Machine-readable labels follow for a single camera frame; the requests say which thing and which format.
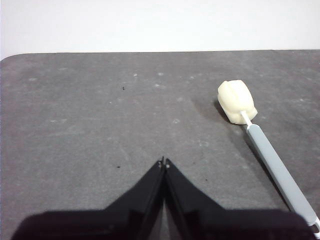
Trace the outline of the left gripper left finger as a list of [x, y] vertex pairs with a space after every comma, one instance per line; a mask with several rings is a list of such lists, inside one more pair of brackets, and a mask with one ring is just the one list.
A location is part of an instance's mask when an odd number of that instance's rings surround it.
[[14, 240], [147, 240], [163, 208], [164, 159], [104, 209], [45, 211], [26, 217]]

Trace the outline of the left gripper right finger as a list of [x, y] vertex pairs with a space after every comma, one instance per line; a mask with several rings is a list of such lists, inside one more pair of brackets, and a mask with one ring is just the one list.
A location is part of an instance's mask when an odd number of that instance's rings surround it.
[[165, 160], [165, 202], [183, 240], [312, 240], [296, 213], [279, 209], [225, 209]]

